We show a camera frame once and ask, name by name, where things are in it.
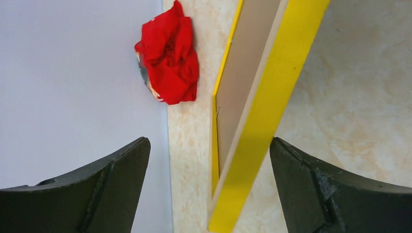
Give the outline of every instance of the floor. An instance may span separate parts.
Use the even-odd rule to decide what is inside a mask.
[[[237,1],[181,2],[201,77],[195,103],[168,107],[174,232],[205,233],[210,96]],[[410,0],[332,0],[276,136],[351,172],[412,187],[411,11]],[[266,158],[234,232],[287,232],[271,169]]]
[[[35,185],[146,136],[132,232],[173,232],[167,107],[144,85],[134,51],[161,1],[0,5],[0,188]]]

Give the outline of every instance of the crumpled red fabric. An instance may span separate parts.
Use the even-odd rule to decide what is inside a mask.
[[[179,1],[142,26],[135,50],[143,54],[152,88],[167,104],[196,100],[199,62],[193,27]]]

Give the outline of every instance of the lavender wall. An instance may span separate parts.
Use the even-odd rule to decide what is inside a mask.
[[[0,5],[0,188],[34,185],[146,136],[133,232],[172,232],[167,109],[144,86],[133,50],[161,1]]]

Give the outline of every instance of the beige wooden panel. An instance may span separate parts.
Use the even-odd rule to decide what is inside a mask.
[[[280,0],[244,0],[216,94],[220,172],[233,143],[279,3]]]

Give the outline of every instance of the beige tile floor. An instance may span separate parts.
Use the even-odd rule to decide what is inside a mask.
[[[198,100],[168,109],[174,232],[204,233],[210,96],[237,1],[181,2],[201,76]],[[410,0],[332,0],[276,135],[362,176],[412,187],[410,12]],[[287,232],[268,158],[234,232]]]

